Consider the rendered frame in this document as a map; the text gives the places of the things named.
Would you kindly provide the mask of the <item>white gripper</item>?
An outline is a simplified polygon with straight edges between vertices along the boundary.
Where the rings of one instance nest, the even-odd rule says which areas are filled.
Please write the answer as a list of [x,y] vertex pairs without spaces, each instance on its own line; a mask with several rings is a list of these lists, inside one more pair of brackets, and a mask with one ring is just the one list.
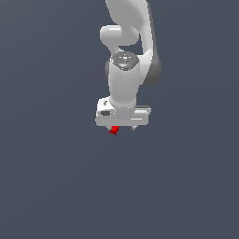
[[101,98],[97,103],[95,122],[112,131],[112,126],[129,126],[131,131],[139,125],[148,124],[151,107],[148,105],[131,105],[126,108],[113,106],[108,97]]

